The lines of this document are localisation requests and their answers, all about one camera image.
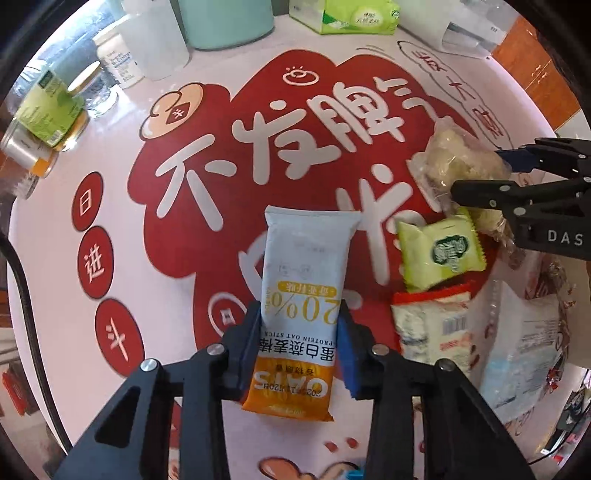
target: green tissue box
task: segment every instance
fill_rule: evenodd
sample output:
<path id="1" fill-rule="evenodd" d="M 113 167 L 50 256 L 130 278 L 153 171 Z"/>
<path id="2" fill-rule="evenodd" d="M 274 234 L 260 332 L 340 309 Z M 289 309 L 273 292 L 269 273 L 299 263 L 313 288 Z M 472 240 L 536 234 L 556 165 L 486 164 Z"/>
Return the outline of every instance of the green tissue box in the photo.
<path id="1" fill-rule="evenodd" d="M 290 16 L 321 34 L 392 35 L 400 6 L 392 0 L 290 0 Z"/>

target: plastic wrap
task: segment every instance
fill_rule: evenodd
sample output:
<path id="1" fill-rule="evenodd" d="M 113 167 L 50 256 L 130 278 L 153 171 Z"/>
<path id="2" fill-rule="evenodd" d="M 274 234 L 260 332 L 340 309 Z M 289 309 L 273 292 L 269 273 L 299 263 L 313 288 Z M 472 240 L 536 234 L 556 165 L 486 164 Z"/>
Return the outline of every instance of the plastic wrap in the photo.
<path id="1" fill-rule="evenodd" d="M 480 240 L 464 208 L 422 228 L 398 222 L 397 230 L 408 291 L 425 291 L 465 272 L 486 270 Z"/>
<path id="2" fill-rule="evenodd" d="M 511 175 L 509 164 L 448 116 L 436 121 L 425 152 L 413 156 L 408 168 L 423 193 L 448 214 L 454 211 L 450 189 L 456 180 L 507 180 Z M 506 235 L 500 211 L 469 210 L 478 232 L 497 241 Z"/>
<path id="3" fill-rule="evenodd" d="M 395 293 L 392 314 L 404 358 L 434 365 L 450 358 L 467 375 L 472 334 L 467 326 L 470 284 L 424 293 Z"/>
<path id="4" fill-rule="evenodd" d="M 556 294 L 519 298 L 501 282 L 501 303 L 494 346 L 480 393 L 501 422 L 533 407 L 547 385 L 548 371 L 559 359 L 559 300 Z"/>

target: candy wrapper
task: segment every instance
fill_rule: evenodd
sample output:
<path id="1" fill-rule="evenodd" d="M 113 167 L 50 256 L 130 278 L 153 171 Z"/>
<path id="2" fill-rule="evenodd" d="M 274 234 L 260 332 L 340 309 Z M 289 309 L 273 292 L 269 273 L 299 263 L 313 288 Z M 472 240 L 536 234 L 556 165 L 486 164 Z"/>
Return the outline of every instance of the candy wrapper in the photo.
<path id="1" fill-rule="evenodd" d="M 397 229 L 408 291 L 425 291 L 448 278 L 486 269 L 480 240 L 464 208 L 422 228 L 398 222 Z"/>
<path id="2" fill-rule="evenodd" d="M 470 285 L 424 293 L 395 293 L 392 314 L 404 358 L 434 365 L 450 358 L 467 375 L 472 334 L 467 326 Z"/>
<path id="3" fill-rule="evenodd" d="M 331 421 L 339 315 L 359 212 L 267 207 L 259 354 L 245 410 Z"/>
<path id="4" fill-rule="evenodd" d="M 507 180 L 509 164 L 494 151 L 457 126 L 450 117 L 435 123 L 425 152 L 417 153 L 408 169 L 424 195 L 453 213 L 450 189 L 456 180 Z M 476 230 L 497 241 L 506 235 L 506 222 L 498 210 L 470 209 Z"/>

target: bottle label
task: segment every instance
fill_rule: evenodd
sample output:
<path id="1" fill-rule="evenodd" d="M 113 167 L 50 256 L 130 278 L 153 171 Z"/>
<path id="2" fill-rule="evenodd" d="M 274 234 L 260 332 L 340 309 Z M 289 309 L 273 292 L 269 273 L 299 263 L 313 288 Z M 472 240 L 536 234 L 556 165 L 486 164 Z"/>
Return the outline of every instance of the bottle label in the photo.
<path id="1" fill-rule="evenodd" d="M 47 71 L 31 88 L 15 117 L 37 138 L 55 147 L 78 117 L 84 99 L 72 98 L 66 85 Z"/>
<path id="2" fill-rule="evenodd" d="M 130 52 L 113 50 L 105 55 L 104 62 L 113 78 L 123 88 L 143 77 Z"/>

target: barcode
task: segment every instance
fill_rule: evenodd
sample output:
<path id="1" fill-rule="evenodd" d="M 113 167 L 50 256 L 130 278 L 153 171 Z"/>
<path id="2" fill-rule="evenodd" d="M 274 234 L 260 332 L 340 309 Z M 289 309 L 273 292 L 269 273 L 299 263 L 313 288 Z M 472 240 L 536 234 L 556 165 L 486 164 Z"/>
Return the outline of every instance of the barcode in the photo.
<path id="1" fill-rule="evenodd" d="M 55 132 L 53 132 L 53 135 L 51 137 L 49 137 L 47 143 L 49 143 L 51 146 L 55 146 L 54 144 L 60 141 L 63 136 L 64 132 L 58 129 Z"/>
<path id="2" fill-rule="evenodd" d="M 466 330 L 466 315 L 443 321 L 443 335 L 451 335 L 460 330 Z"/>

